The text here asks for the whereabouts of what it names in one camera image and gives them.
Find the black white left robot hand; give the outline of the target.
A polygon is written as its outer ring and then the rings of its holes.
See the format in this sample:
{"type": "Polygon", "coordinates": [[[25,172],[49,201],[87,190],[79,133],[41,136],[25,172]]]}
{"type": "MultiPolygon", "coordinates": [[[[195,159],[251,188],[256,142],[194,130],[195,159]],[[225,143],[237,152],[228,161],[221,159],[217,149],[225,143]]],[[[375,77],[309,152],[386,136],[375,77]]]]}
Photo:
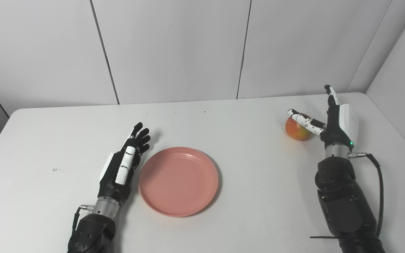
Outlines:
{"type": "Polygon", "coordinates": [[[109,159],[99,181],[97,197],[110,197],[121,205],[128,199],[134,172],[142,155],[150,148],[149,133],[149,128],[145,128],[142,122],[133,127],[122,148],[109,159]]]}

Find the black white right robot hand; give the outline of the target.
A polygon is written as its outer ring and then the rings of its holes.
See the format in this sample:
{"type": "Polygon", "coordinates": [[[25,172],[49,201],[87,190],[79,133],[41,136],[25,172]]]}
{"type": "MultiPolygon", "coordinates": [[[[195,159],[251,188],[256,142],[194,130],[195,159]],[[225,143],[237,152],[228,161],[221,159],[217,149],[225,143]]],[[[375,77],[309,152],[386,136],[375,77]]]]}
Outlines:
{"type": "Polygon", "coordinates": [[[342,104],[331,85],[325,85],[328,95],[327,122],[323,123],[294,109],[289,117],[312,134],[320,136],[325,147],[339,144],[353,151],[358,137],[359,121],[350,104],[342,104]]]}

